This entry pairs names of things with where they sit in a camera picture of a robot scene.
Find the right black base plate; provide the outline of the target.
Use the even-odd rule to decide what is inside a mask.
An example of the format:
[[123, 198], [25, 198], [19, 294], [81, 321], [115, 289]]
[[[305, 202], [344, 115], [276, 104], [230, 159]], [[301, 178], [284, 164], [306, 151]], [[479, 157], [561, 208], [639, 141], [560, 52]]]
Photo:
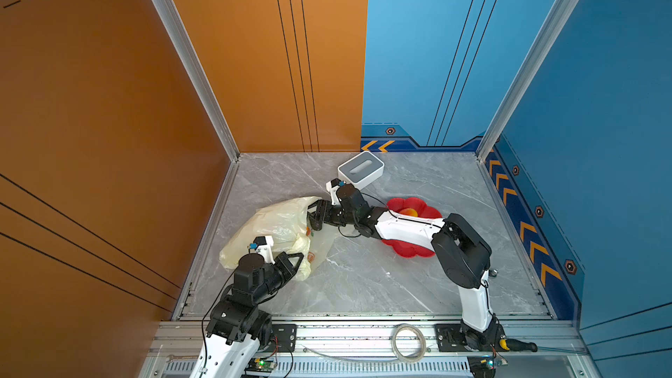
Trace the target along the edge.
[[479, 332], [464, 324], [435, 325], [440, 352], [490, 352], [502, 350], [500, 341], [506, 338], [503, 327], [496, 323]]

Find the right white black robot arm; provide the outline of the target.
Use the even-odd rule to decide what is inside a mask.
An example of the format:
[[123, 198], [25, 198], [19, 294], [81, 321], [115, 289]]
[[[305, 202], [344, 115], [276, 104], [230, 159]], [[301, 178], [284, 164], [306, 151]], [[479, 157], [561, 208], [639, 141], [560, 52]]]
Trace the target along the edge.
[[307, 208], [309, 227], [352, 226], [357, 237], [384, 243], [409, 244], [437, 257], [442, 271], [460, 293], [460, 332], [468, 348], [495, 350], [504, 338], [490, 302], [492, 249], [468, 221], [457, 213], [446, 218], [404, 215], [390, 206], [371, 206], [351, 184], [332, 188], [331, 199], [318, 199]]

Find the right green circuit board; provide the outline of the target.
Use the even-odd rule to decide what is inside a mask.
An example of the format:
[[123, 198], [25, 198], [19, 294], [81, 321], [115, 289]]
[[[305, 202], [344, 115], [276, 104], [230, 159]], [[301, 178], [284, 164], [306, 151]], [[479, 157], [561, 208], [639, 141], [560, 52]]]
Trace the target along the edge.
[[509, 365], [502, 357], [468, 357], [467, 361], [474, 378], [495, 378], [499, 367]]

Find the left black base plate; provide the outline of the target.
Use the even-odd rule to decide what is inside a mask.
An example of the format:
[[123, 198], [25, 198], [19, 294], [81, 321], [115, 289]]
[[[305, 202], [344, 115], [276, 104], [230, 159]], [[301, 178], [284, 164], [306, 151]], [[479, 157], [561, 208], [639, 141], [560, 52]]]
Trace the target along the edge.
[[293, 353], [297, 342], [298, 326], [293, 323], [271, 325], [268, 337], [261, 346], [268, 353]]

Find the white grey tissue box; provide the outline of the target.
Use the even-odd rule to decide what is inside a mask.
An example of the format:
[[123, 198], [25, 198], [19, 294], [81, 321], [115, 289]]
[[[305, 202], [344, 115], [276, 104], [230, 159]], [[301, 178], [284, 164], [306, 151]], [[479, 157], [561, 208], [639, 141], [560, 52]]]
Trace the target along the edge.
[[338, 166], [337, 175], [340, 181], [362, 189], [381, 178], [384, 168], [384, 162], [367, 150]]

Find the aluminium rail frame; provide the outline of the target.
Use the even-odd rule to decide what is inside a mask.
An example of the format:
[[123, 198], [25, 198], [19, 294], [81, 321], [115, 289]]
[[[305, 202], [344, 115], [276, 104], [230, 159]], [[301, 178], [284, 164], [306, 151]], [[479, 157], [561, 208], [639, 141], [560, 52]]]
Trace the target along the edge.
[[[269, 376], [241, 377], [473, 377], [468, 357], [502, 357], [509, 362], [495, 377], [598, 377], [600, 372], [569, 321], [540, 316], [500, 318], [505, 339], [537, 344], [538, 351], [440, 352], [437, 324], [460, 324], [455, 315], [276, 316], [273, 323], [297, 325], [293, 353], [259, 350], [278, 367]], [[399, 362], [390, 336], [400, 324], [418, 327], [427, 340], [423, 360]], [[192, 377], [199, 359], [204, 324], [197, 318], [163, 322], [140, 372], [142, 377]]]

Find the red orange peach fruit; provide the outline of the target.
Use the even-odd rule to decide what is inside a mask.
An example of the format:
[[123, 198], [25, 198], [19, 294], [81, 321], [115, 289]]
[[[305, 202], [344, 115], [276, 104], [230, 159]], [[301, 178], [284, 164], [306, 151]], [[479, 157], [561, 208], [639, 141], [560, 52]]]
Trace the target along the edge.
[[411, 216], [411, 217], [418, 217], [418, 210], [415, 208], [403, 208], [400, 212], [400, 215], [406, 215], [406, 216]]

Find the red flower-shaped plate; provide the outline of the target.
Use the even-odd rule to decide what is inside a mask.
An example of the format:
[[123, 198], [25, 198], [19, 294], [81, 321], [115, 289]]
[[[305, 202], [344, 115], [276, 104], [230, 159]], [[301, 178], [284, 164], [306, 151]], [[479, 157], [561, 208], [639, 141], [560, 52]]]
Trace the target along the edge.
[[[433, 206], [428, 206], [425, 201], [417, 197], [408, 199], [394, 198], [387, 202], [387, 208], [400, 215], [409, 215], [411, 217], [419, 217], [426, 219], [441, 219], [442, 215]], [[403, 241], [385, 240], [384, 244], [390, 246], [397, 255], [404, 258], [423, 257], [431, 258], [435, 256], [433, 250], [428, 250], [422, 246], [411, 243], [404, 243]]]

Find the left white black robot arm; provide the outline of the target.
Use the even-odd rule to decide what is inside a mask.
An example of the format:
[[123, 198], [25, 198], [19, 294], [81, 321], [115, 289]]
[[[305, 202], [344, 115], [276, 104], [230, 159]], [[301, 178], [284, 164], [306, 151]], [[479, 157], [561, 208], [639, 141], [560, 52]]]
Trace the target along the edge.
[[232, 283], [209, 311], [201, 328], [203, 346], [192, 377], [241, 377], [253, 356], [271, 342], [271, 315], [259, 306], [274, 297], [299, 272], [301, 253], [282, 252], [273, 262], [244, 255]]

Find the coiled clear tube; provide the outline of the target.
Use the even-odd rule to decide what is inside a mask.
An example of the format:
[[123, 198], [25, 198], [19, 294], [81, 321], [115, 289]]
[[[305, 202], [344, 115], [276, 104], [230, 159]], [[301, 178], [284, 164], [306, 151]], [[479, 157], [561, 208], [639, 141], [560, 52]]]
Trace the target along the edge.
[[399, 362], [416, 364], [425, 358], [428, 344], [423, 332], [414, 325], [397, 325], [391, 336], [390, 346]]

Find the green circuit board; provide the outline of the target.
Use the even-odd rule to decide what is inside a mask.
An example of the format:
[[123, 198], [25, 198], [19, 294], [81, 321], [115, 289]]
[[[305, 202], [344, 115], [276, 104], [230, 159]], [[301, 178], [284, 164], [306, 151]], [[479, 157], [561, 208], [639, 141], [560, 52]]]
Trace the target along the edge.
[[502, 357], [468, 357], [467, 361], [474, 378], [495, 378], [499, 367], [509, 365]]
[[269, 376], [278, 367], [278, 363], [270, 358], [254, 358], [244, 369], [245, 376]]

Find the left green circuit board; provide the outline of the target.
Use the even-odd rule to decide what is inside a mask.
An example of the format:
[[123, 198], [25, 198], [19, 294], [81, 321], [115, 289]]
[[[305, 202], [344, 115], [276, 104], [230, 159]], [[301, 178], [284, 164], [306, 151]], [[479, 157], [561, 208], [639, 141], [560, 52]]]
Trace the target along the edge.
[[254, 358], [244, 369], [245, 376], [269, 376], [278, 367], [278, 363], [270, 358]]

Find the yellow black screwdriver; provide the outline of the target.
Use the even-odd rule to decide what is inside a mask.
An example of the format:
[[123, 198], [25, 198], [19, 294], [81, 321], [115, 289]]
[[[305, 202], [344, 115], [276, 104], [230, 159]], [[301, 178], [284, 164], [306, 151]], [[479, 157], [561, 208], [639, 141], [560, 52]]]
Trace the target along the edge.
[[537, 344], [533, 342], [519, 341], [519, 339], [501, 339], [499, 341], [499, 346], [503, 351], [507, 352], [536, 353], [538, 351]]

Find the cream plastic bag orange prints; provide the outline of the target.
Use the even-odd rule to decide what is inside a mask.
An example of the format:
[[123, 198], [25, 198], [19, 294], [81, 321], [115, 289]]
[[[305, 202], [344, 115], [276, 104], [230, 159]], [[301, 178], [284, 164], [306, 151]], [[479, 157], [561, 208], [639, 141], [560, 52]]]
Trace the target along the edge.
[[341, 235], [335, 227], [325, 225], [313, 231], [307, 222], [308, 207], [317, 196], [301, 197], [261, 208], [234, 234], [220, 252], [220, 264], [226, 269], [238, 266], [239, 259], [248, 253], [248, 246], [257, 236], [271, 236], [272, 254], [302, 253], [304, 260], [295, 282], [305, 281], [326, 259], [334, 242]]

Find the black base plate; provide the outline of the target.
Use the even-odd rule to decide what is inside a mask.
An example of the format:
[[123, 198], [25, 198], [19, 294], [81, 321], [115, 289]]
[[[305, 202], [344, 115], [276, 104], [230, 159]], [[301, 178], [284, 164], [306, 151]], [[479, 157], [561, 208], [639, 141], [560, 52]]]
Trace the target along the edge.
[[298, 326], [293, 323], [271, 325], [268, 337], [261, 346], [268, 353], [293, 353], [297, 342]]
[[479, 332], [464, 324], [435, 325], [440, 352], [490, 352], [502, 350], [500, 341], [506, 338], [503, 327], [496, 323]]

